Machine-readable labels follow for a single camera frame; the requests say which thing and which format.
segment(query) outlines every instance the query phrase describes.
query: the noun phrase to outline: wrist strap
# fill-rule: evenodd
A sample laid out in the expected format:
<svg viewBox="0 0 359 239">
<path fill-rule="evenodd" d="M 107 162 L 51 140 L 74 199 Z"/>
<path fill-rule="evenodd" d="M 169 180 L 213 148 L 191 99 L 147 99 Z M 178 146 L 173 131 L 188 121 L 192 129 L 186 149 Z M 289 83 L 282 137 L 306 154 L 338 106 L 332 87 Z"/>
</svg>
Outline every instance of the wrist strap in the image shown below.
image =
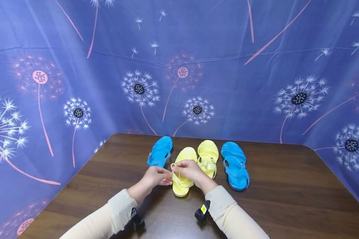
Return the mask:
<svg viewBox="0 0 359 239">
<path fill-rule="evenodd" d="M 209 208 L 210 208 L 210 201 L 206 200 L 200 209 L 198 209 L 194 216 L 199 223 L 204 223 L 207 220 L 207 216 L 209 216 Z"/>
<path fill-rule="evenodd" d="M 139 231 L 140 229 L 145 227 L 145 221 L 141 216 L 139 216 L 139 214 L 137 214 L 136 208 L 132 208 L 131 221 L 134 231 Z"/>
</svg>

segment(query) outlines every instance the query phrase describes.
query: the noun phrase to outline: sleeve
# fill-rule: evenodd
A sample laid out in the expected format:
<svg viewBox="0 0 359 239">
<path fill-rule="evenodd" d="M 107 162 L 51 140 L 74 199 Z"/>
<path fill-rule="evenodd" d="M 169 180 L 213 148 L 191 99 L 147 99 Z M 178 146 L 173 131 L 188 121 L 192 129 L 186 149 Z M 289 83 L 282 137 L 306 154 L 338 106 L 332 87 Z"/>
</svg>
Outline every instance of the sleeve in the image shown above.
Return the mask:
<svg viewBox="0 0 359 239">
<path fill-rule="evenodd" d="M 210 216 L 228 239 L 269 239 L 222 186 L 207 193 L 205 199 L 210 201 Z"/>
<path fill-rule="evenodd" d="M 60 239 L 109 239 L 124 229 L 134 207 L 137 207 L 137 202 L 124 189 L 103 207 L 79 221 Z"/>
</svg>

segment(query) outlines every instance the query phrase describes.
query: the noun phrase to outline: hand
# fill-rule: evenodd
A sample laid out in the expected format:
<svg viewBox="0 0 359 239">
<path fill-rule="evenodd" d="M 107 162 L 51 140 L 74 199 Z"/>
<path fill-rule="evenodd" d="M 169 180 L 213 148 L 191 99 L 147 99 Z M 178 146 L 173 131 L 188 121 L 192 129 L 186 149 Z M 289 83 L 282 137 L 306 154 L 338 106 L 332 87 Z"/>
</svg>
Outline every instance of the hand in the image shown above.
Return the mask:
<svg viewBox="0 0 359 239">
<path fill-rule="evenodd" d="M 137 204 L 140 204 L 155 186 L 171 184 L 173 184 L 172 172 L 157 166 L 150 166 L 142 179 L 128 189 L 128 193 Z"/>
<path fill-rule="evenodd" d="M 218 186 L 214 180 L 202 171 L 194 160 L 179 161 L 176 166 L 172 167 L 172 170 L 194 181 L 195 186 L 199 187 L 205 195 Z"/>
<path fill-rule="evenodd" d="M 150 166 L 141 179 L 147 187 L 154 188 L 157 185 L 169 186 L 172 182 L 172 172 L 157 166 Z"/>
</svg>

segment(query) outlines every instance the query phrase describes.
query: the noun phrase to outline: pink stem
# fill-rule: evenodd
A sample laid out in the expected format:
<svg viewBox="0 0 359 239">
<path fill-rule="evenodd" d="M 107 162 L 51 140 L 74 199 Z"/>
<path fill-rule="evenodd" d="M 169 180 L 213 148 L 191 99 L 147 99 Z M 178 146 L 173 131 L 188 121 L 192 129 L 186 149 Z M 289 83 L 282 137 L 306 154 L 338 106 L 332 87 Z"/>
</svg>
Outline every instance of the pink stem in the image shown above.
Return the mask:
<svg viewBox="0 0 359 239">
<path fill-rule="evenodd" d="M 22 171 L 21 169 L 19 169 L 18 167 L 16 167 L 11 161 L 9 161 L 9 159 L 3 155 L 3 151 L 0 149 L 0 154 L 4 157 L 4 160 L 12 167 L 14 168 L 16 171 L 18 171 L 19 173 L 21 174 L 24 174 L 25 176 L 31 178 L 31 179 L 34 179 L 36 181 L 39 181 L 39 182 L 42 182 L 42 183 L 46 183 L 46 184 L 53 184 L 53 185 L 61 185 L 61 183 L 58 183 L 58 182 L 54 182 L 54 181 L 49 181 L 49 180 L 44 180 L 44 179 L 39 179 L 39 178 L 36 178 L 30 174 L 27 174 L 26 172 Z"/>
<path fill-rule="evenodd" d="M 73 140 L 72 140 L 72 159 L 73 159 L 73 168 L 76 167 L 76 163 L 74 161 L 74 137 L 76 136 L 76 128 L 74 129 L 73 133 Z"/>
<path fill-rule="evenodd" d="M 337 109 L 339 106 L 341 106 L 341 105 L 347 103 L 348 101 L 352 100 L 353 98 L 355 98 L 355 97 L 357 97 L 357 96 L 359 96 L 359 93 L 358 93 L 357 95 L 355 95 L 355 96 L 349 98 L 348 100 L 346 100 L 346 101 L 344 101 L 344 102 L 338 104 L 337 106 L 335 106 L 334 108 L 332 108 L 330 111 L 328 111 L 327 113 L 325 113 L 324 115 L 322 115 L 322 116 L 321 116 L 320 118 L 318 118 L 314 123 L 312 123 L 312 124 L 310 125 L 310 127 L 308 127 L 308 128 L 306 129 L 306 131 L 305 131 L 302 135 L 304 135 L 305 133 L 307 133 L 307 131 L 309 131 L 316 123 L 318 123 L 321 119 L 323 119 L 324 116 L 326 116 L 326 115 L 328 115 L 329 113 L 333 112 L 333 111 L 334 111 L 335 109 Z"/>
<path fill-rule="evenodd" d="M 154 133 L 155 135 L 157 135 L 157 133 L 154 131 L 154 129 L 153 129 L 153 128 L 150 126 L 150 124 L 148 123 L 148 121 L 147 121 L 147 119 L 146 119 L 146 117 L 145 117 L 144 111 L 142 110 L 142 106 L 140 106 L 140 108 L 141 108 L 142 116 L 143 116 L 144 119 L 145 119 L 145 122 L 148 124 L 149 128 L 153 131 L 153 133 Z"/>
<path fill-rule="evenodd" d="M 280 142 L 281 143 L 283 143 L 282 142 L 282 133 L 283 133 L 283 127 L 285 126 L 286 120 L 287 120 L 287 118 L 285 118 L 285 120 L 283 121 L 282 127 L 281 127 L 281 134 L 280 134 Z"/>
<path fill-rule="evenodd" d="M 93 28 L 93 36 L 92 36 L 92 43 L 90 44 L 88 55 L 86 58 L 88 59 L 90 54 L 92 53 L 93 43 L 94 43 L 94 34 L 96 33 L 96 25 L 97 25 L 97 15 L 98 15 L 98 7 L 96 7 L 96 17 L 94 18 L 94 28 Z"/>
<path fill-rule="evenodd" d="M 66 15 L 66 17 L 68 18 L 69 22 L 72 24 L 73 28 L 76 30 L 77 34 L 79 35 L 79 37 L 81 38 L 81 40 L 84 40 L 83 37 L 81 36 L 80 32 L 78 31 L 78 29 L 76 28 L 76 25 L 72 22 L 72 20 L 70 19 L 70 17 L 68 16 L 68 14 L 64 11 L 64 9 L 61 7 L 61 5 L 59 4 L 59 2 L 57 0 L 55 0 L 56 3 L 58 4 L 58 6 L 61 8 L 62 12 Z"/>
<path fill-rule="evenodd" d="M 187 121 L 185 121 L 184 123 L 182 123 L 182 125 L 180 125 L 180 126 L 176 129 L 176 131 L 175 131 L 174 134 L 173 134 L 173 137 L 176 135 L 177 131 L 178 131 L 186 122 L 187 122 Z"/>
<path fill-rule="evenodd" d="M 311 0 L 308 0 L 307 4 L 301 9 L 301 11 L 295 16 L 290 23 L 288 23 L 283 30 L 281 30 L 274 38 L 272 38 L 266 45 L 260 48 L 249 60 L 246 61 L 245 65 L 252 61 L 255 57 L 257 57 L 266 47 L 268 47 L 275 39 L 277 39 L 298 17 L 299 15 L 305 10 L 305 8 L 310 4 Z"/>
<path fill-rule="evenodd" d="M 250 0 L 247 0 L 247 7 L 249 10 L 249 20 L 250 20 L 250 31 L 252 34 L 252 43 L 254 43 L 254 27 L 253 27 L 253 16 L 251 14 Z"/>
<path fill-rule="evenodd" d="M 164 121 L 164 119 L 165 119 L 166 108 L 167 108 L 167 106 L 168 106 L 168 102 L 169 102 L 170 95 L 172 94 L 172 91 L 173 91 L 173 89 L 174 89 L 174 86 L 176 85 L 176 83 L 177 83 L 177 81 L 178 81 L 179 79 L 180 79 L 180 78 L 177 78 L 177 80 L 176 80 L 176 81 L 174 82 L 174 84 L 173 84 L 172 89 L 170 90 L 168 100 L 166 101 L 166 104 L 165 104 L 165 108 L 164 108 L 164 115 L 162 116 L 162 122 L 163 122 L 163 121 Z"/>
<path fill-rule="evenodd" d="M 43 126 L 43 131 L 44 131 L 45 139 L 47 140 L 49 152 L 51 152 L 51 155 L 52 155 L 52 157 L 53 157 L 54 155 L 53 155 L 53 150 L 52 150 L 51 142 L 49 141 L 49 137 L 48 137 L 48 134 L 47 134 L 47 130 L 45 129 L 45 126 L 44 126 L 43 114 L 41 114 L 40 84 L 39 84 L 39 87 L 38 87 L 38 104 L 39 104 L 39 113 L 40 113 L 41 125 Z"/>
</svg>

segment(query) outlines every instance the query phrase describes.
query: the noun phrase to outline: fabric backdrop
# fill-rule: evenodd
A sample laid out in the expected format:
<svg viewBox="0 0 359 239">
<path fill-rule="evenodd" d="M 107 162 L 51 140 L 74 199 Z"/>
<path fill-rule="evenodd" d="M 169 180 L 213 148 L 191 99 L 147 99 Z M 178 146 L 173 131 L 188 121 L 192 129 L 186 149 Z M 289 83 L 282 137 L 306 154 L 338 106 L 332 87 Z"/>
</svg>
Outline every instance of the fabric backdrop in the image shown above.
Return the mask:
<svg viewBox="0 0 359 239">
<path fill-rule="evenodd" d="M 0 0 L 0 239 L 120 132 L 303 144 L 359 201 L 359 0 Z"/>
</svg>

